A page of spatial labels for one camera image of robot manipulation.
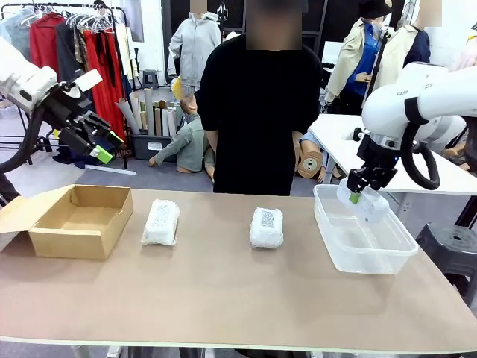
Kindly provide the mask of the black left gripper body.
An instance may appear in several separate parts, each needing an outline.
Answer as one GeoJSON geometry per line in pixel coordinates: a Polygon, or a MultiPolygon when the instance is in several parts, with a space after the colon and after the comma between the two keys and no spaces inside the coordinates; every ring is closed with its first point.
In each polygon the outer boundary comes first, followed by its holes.
{"type": "Polygon", "coordinates": [[[79,117],[92,110],[92,101],[82,92],[78,98],[73,98],[62,89],[51,89],[43,100],[43,109],[43,121],[53,129],[84,131],[79,117]]]}

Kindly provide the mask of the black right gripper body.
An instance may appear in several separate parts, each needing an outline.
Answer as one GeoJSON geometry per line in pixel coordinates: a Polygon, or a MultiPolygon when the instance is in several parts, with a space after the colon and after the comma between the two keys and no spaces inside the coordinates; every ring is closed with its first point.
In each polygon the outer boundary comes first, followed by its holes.
{"type": "Polygon", "coordinates": [[[368,134],[363,136],[357,156],[364,161],[365,168],[397,172],[398,150],[378,145],[368,134]]]}

